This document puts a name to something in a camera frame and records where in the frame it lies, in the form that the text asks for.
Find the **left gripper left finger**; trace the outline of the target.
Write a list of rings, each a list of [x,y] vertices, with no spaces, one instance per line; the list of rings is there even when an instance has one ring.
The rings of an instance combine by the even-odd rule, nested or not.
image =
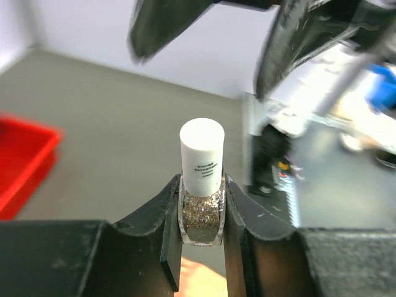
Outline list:
[[[180,175],[116,223],[1,223],[2,296],[173,296],[182,242]]]

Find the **white nail polish cap brush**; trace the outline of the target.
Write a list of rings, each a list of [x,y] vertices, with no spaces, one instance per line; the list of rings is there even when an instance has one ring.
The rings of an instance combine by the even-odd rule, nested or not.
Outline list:
[[[209,118],[186,122],[179,132],[184,188],[193,196],[207,197],[220,188],[225,131]]]

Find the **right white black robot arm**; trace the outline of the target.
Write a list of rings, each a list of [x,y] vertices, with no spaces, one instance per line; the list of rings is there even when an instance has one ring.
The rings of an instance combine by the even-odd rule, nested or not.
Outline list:
[[[215,1],[137,1],[128,42],[136,61],[146,62],[180,36],[214,5]],[[311,58],[351,37],[360,1],[232,1],[255,10],[279,10],[263,45],[256,73],[256,100],[269,93],[293,70]],[[268,194],[273,189],[272,167],[290,150],[290,136],[265,124],[252,138],[251,191]]]

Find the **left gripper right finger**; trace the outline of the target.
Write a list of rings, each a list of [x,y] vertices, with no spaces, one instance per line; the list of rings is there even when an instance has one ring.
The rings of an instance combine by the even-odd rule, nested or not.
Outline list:
[[[296,228],[225,178],[230,296],[394,296],[395,231]]]

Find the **glitter nail polish bottle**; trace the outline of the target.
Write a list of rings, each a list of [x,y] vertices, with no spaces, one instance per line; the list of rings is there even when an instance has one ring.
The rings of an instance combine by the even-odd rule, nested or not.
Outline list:
[[[180,177],[178,224],[185,245],[199,247],[220,246],[226,215],[226,186],[222,177],[219,189],[206,197],[190,194]]]

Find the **mannequin hand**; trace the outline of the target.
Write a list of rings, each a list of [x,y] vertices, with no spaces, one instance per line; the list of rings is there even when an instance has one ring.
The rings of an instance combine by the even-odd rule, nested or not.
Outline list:
[[[226,278],[201,263],[183,257],[179,291],[174,296],[227,297]]]

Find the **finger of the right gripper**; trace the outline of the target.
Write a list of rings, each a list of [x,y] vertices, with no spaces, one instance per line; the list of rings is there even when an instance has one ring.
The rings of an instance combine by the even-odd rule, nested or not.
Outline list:
[[[213,4],[197,0],[137,1],[127,36],[136,63],[145,63],[180,36]]]
[[[268,94],[307,60],[352,37],[360,1],[282,1],[263,47],[255,76],[255,97]]]

